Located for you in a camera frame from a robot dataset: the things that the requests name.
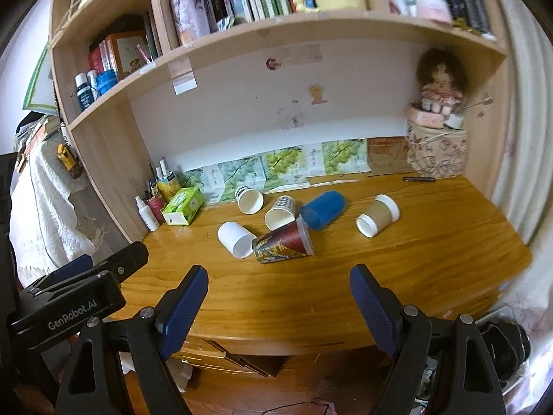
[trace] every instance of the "mug handle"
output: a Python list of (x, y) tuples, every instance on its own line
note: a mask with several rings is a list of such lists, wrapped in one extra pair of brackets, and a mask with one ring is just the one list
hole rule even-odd
[(296, 12), (319, 12), (319, 8), (308, 8), (305, 5), (305, 0), (293, 0), (296, 5)]

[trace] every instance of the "green tissue box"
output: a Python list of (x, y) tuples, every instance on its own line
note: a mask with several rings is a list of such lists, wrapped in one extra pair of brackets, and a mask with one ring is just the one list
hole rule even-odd
[(204, 203), (200, 187), (181, 188), (172, 200), (161, 211), (168, 225), (182, 226), (192, 222), (196, 212)]

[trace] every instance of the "wooden desk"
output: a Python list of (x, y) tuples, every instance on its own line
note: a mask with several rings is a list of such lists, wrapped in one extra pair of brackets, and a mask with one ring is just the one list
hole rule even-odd
[[(529, 249), (505, 217), (464, 177), (405, 183), (402, 175), (364, 177), (356, 183), (296, 190), (306, 203), (329, 190), (348, 201), (345, 212), (323, 231), (311, 231), (316, 257), (261, 265), (253, 255), (234, 259), (217, 230), (234, 220), (267, 231), (264, 208), (244, 215), (235, 203), (204, 207), (189, 227), (162, 225), (144, 240), (149, 262), (123, 285), (130, 317), (155, 305), (175, 288), (191, 265), (203, 265), (209, 291), (190, 336), (211, 339), (237, 354), (289, 355), (374, 344), (349, 292), (349, 271), (365, 263), (383, 287), (427, 315), (479, 315), (498, 288), (530, 263)], [(355, 219), (377, 194), (396, 200), (399, 221), (373, 239)]]

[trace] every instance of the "blue gripper pad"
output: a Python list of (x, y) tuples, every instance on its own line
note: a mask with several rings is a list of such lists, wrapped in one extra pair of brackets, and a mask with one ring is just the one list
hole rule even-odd
[(194, 265), (159, 309), (156, 328), (161, 334), (158, 352), (162, 360), (180, 350), (207, 295), (207, 286), (206, 269)]
[(349, 289), (365, 318), (377, 348), (395, 359), (403, 346), (402, 305), (390, 289), (382, 288), (365, 265), (349, 273)]
[(57, 284), (58, 282), (65, 281), (66, 279), (77, 276), (84, 271), (90, 270), (93, 265), (92, 258), (89, 255), (77, 257), (75, 260), (72, 260), (67, 265), (58, 268), (52, 273), (53, 281), (50, 285)]

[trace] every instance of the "bookshelf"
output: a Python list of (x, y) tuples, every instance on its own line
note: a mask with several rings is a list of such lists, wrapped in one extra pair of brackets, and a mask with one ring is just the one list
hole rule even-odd
[[(474, 77), (469, 103), (493, 95), (486, 117), (482, 109), (467, 111), (471, 136), (466, 175), (489, 196), (500, 166), (507, 128), (509, 56), (503, 16), (497, 0), (486, 0), (497, 42), (429, 20), (390, 14), (388, 0), (368, 0), (367, 11), (295, 13), (232, 27), (179, 46), (169, 0), (90, 0), (56, 32), (71, 0), (53, 0), (50, 45), (54, 83), (62, 116), (83, 165), (106, 209), (129, 240), (146, 233), (134, 197), (149, 175), (149, 153), (131, 108), (132, 99), (184, 73), (197, 71), (225, 59), (264, 48), (294, 43), (381, 39), (443, 45), (461, 57)], [(81, 112), (76, 98), (75, 75), (89, 70), (88, 46), (111, 22), (127, 13), (151, 11), (162, 55), (155, 65), (121, 80), (92, 106)]]

